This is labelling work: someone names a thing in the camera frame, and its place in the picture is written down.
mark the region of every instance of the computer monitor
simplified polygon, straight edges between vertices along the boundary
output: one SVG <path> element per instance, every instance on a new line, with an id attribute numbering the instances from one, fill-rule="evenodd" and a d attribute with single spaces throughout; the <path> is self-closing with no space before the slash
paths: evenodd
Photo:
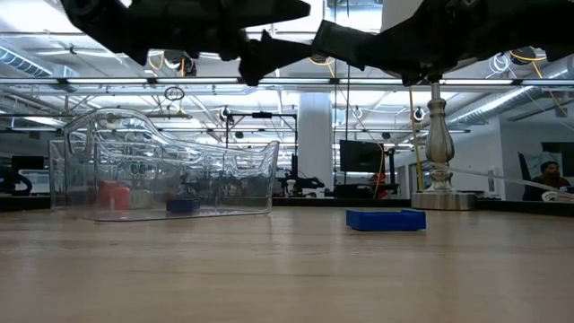
<path id="1" fill-rule="evenodd" d="M 341 171 L 379 173 L 385 172 L 385 163 L 381 169 L 383 154 L 375 143 L 341 140 Z"/>
<path id="2" fill-rule="evenodd" d="M 12 172 L 17 174 L 20 170 L 43 170 L 43 156 L 12 156 Z"/>

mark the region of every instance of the blue block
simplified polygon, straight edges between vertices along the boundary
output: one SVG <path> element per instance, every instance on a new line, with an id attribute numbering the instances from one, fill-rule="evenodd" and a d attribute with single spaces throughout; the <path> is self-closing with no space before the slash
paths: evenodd
<path id="1" fill-rule="evenodd" d="M 427 228 L 426 213 L 362 212 L 347 210 L 347 226 L 357 231 L 417 231 Z"/>
<path id="2" fill-rule="evenodd" d="M 199 211 L 199 198 L 180 198 L 166 202 L 166 211 L 173 214 L 191 214 Z"/>

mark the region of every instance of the yellow cable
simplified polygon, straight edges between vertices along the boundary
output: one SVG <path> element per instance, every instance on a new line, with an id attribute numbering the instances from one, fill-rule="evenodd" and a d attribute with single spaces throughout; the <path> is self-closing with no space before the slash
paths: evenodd
<path id="1" fill-rule="evenodd" d="M 333 72 L 333 68 L 331 67 L 331 65 L 327 65 L 327 67 L 329 67 L 329 72 L 331 72 L 331 76 L 335 78 L 335 72 Z"/>
<path id="2" fill-rule="evenodd" d="M 510 54 L 511 54 L 513 57 L 516 57 L 516 58 L 518 58 L 518 59 L 522 59 L 522 60 L 527 61 L 527 62 L 540 62 L 540 61 L 543 61 L 543 60 L 546 59 L 546 57 L 540 57 L 540 58 L 522 57 L 522 56 L 519 56 L 519 55 L 514 54 L 514 52 L 513 52 L 512 50 L 510 50 Z"/>
<path id="3" fill-rule="evenodd" d="M 335 61 L 334 59 L 330 62 L 327 62 L 327 63 L 317 63 L 317 62 L 314 62 L 311 58 L 309 58 L 309 61 L 315 65 L 326 65 L 329 68 L 329 72 L 331 72 L 331 76 L 333 76 L 333 78 L 335 78 L 335 72 L 333 72 L 333 68 L 331 67 L 331 64 L 333 64 L 333 62 Z M 343 98 L 347 103 L 347 107 L 349 107 L 350 106 L 349 99 L 344 95 L 343 90 L 341 90 L 341 88 L 338 85 L 336 85 L 335 87 L 339 89 L 339 92 L 341 93 L 341 95 L 343 95 Z M 365 125 L 362 124 L 361 119 L 357 117 L 357 115 L 355 114 L 355 111 L 353 109 L 351 109 L 351 113 L 355 116 L 357 121 L 359 121 L 359 123 L 361 124 L 361 127 L 366 131 L 367 128 L 365 127 Z M 380 177 L 379 176 L 380 176 L 381 171 L 383 171 L 383 167 L 385 166 L 385 148 L 383 145 L 381 145 L 377 142 L 377 139 L 375 139 L 375 137 L 373 137 L 373 135 L 371 135 L 369 131 L 367 131 L 367 135 L 369 135 L 370 139 L 372 139 L 373 142 L 375 142 L 375 144 L 377 144 L 378 148 L 380 149 L 380 164 L 378 166 L 377 185 L 375 186 L 375 193 L 373 194 L 373 199 L 376 199 L 378 186 L 380 185 Z"/>
<path id="4" fill-rule="evenodd" d="M 163 67 L 163 59 L 165 58 L 163 52 L 161 53 L 161 61 L 160 61 L 160 67 L 157 67 L 156 65 L 153 64 L 152 62 L 152 58 L 151 57 L 147 57 L 147 61 L 150 63 L 150 66 L 154 69 L 154 70 L 159 70 Z"/>
<path id="5" fill-rule="evenodd" d="M 331 71 L 331 74 L 334 74 L 333 70 L 331 69 L 331 66 L 330 65 L 328 65 L 328 66 L 329 66 L 329 71 Z M 349 99 L 344 95 L 343 90 L 341 90 L 341 88 L 338 85 L 336 85 L 336 87 L 339 89 L 339 92 L 341 93 L 341 95 L 343 95 L 344 100 L 347 102 L 347 107 L 349 107 L 350 106 Z M 378 187 L 380 185 L 380 174 L 383 171 L 383 167 L 385 166 L 385 147 L 384 147 L 384 145 L 379 144 L 377 142 L 377 139 L 375 139 L 375 137 L 373 135 L 371 135 L 369 131 L 367 131 L 367 128 L 365 127 L 365 125 L 363 125 L 361 119 L 358 118 L 357 115 L 355 114 L 354 109 L 351 109 L 351 113 L 355 116 L 357 121 L 359 121 L 359 123 L 361 124 L 361 127 L 367 132 L 367 135 L 369 135 L 370 139 L 372 139 L 373 142 L 375 142 L 375 144 L 377 144 L 378 148 L 380 149 L 380 164 L 378 166 L 377 185 L 375 186 L 375 193 L 373 194 L 373 199 L 377 199 Z"/>
<path id="6" fill-rule="evenodd" d="M 540 77 L 541 79 L 543 79 L 544 77 L 542 76 L 542 72 L 540 72 L 540 68 L 538 67 L 538 64 L 536 62 L 532 62 L 532 66 L 535 67 L 535 71 L 538 74 L 538 77 Z M 554 104 L 560 109 L 562 110 L 562 113 L 564 113 L 564 115 L 568 114 L 568 112 L 566 111 L 566 109 L 564 107 L 562 107 L 562 105 L 558 102 L 558 99 L 556 99 L 556 97 L 554 96 L 554 93 L 552 91 L 548 91 L 550 93 L 550 96 L 552 97 L 552 101 L 554 101 Z"/>
<path id="7" fill-rule="evenodd" d="M 409 98 L 411 100 L 411 128 L 413 129 L 413 143 L 414 143 L 414 154 L 416 155 L 416 173 L 417 173 L 417 183 L 419 184 L 419 190 L 423 190 L 422 186 L 422 166 L 421 166 L 421 156 L 419 155 L 419 146 L 416 140 L 416 129 L 414 128 L 414 104 L 413 104 L 413 87 L 409 86 Z"/>

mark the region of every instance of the clear plastic container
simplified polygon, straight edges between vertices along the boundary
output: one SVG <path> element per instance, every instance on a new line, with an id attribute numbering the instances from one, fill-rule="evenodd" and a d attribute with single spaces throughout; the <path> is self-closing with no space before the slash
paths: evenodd
<path id="1" fill-rule="evenodd" d="M 81 116 L 64 127 L 64 137 L 64 204 L 84 218 L 123 222 L 271 210 L 277 142 L 247 152 L 179 141 L 129 109 Z M 53 188 L 61 171 L 58 145 L 50 145 Z M 172 200 L 187 200 L 199 209 L 167 212 Z"/>

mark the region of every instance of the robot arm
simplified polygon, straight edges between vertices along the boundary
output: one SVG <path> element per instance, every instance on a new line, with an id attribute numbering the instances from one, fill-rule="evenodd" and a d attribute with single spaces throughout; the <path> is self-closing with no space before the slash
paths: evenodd
<path id="1" fill-rule="evenodd" d="M 284 22 L 309 15 L 301 0 L 62 0 L 72 24 L 115 53 L 140 65 L 152 48 L 218 53 L 222 60 L 241 58 L 247 84 L 309 54 L 309 47 L 272 39 L 248 39 L 244 28 Z"/>
<path id="2" fill-rule="evenodd" d="M 517 48 L 541 48 L 549 61 L 572 54 L 574 40 L 560 31 L 573 14 L 570 0 L 424 0 L 411 18 L 378 35 L 323 22 L 314 50 L 360 69 L 378 67 L 412 85 L 441 77 L 461 61 Z"/>

